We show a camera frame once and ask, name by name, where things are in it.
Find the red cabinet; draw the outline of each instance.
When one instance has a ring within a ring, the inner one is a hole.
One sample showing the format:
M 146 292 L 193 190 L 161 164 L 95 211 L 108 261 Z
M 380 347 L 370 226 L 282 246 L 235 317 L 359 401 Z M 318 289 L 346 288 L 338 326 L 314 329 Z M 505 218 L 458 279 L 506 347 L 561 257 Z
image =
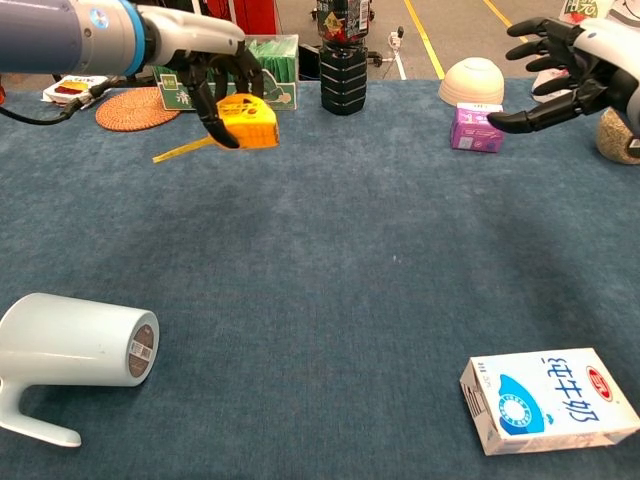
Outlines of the red cabinet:
M 229 4 L 235 8 L 236 23 L 247 35 L 275 35 L 275 0 L 207 0 L 214 17 L 232 20 Z

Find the yellow tape measure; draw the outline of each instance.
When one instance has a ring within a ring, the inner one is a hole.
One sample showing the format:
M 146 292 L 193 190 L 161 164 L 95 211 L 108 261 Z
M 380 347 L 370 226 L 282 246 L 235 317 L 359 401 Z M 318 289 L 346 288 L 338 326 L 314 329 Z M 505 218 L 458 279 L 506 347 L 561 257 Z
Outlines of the yellow tape measure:
M 240 149 L 273 148 L 280 144 L 276 114 L 261 98 L 246 93 L 236 93 L 220 100 L 217 106 L 218 115 L 224 121 L 227 130 L 238 140 Z M 226 150 L 207 135 L 205 138 L 153 157 L 153 163 L 164 162 L 209 145 L 216 145 Z

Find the small box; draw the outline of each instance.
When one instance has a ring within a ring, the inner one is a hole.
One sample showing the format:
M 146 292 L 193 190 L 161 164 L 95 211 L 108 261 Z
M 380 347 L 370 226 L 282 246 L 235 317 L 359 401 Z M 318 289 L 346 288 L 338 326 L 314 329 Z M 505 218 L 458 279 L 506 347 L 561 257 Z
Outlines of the small box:
M 67 75 L 59 82 L 54 83 L 44 92 L 42 92 L 42 100 L 45 102 L 56 103 L 58 105 L 67 105 L 80 95 L 85 94 L 91 87 L 101 85 L 109 80 L 109 77 L 94 76 L 82 77 L 76 75 Z M 82 108 L 87 108 L 93 104 L 93 100 Z
M 640 430 L 592 348 L 473 357 L 460 385 L 486 455 L 610 446 Z
M 501 112 L 501 105 L 458 103 L 451 125 L 451 148 L 497 153 L 504 141 L 504 132 L 487 120 L 490 112 Z

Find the blue logo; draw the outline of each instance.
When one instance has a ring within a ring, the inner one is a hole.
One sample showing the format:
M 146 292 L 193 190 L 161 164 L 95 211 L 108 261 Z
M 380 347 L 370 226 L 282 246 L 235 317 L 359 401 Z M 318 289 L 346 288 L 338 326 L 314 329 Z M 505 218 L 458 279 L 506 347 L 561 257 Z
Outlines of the blue logo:
M 513 378 L 500 375 L 500 426 L 509 435 L 544 432 L 544 415 L 531 394 Z
M 109 26 L 109 17 L 107 17 L 107 14 L 102 10 L 98 10 L 97 8 L 91 9 L 89 18 L 91 19 L 91 23 L 98 28 L 105 29 Z

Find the white mug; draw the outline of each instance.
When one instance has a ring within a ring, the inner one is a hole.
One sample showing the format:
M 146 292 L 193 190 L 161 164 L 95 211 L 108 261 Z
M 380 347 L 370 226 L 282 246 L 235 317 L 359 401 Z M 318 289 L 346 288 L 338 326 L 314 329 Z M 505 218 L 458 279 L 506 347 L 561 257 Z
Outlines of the white mug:
M 135 387 L 158 350 L 148 310 L 32 293 L 0 321 L 0 427 L 65 447 L 78 432 L 23 415 L 20 397 L 33 385 Z

